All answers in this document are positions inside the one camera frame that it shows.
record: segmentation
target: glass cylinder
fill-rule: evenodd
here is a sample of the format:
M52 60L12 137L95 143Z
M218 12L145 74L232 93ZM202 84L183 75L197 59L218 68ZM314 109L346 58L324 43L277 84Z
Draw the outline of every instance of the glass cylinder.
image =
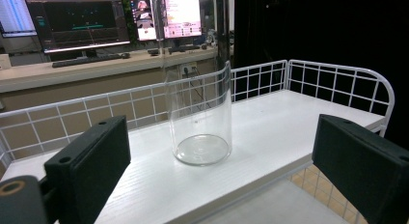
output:
M229 0L154 0L173 153L205 166L232 152Z

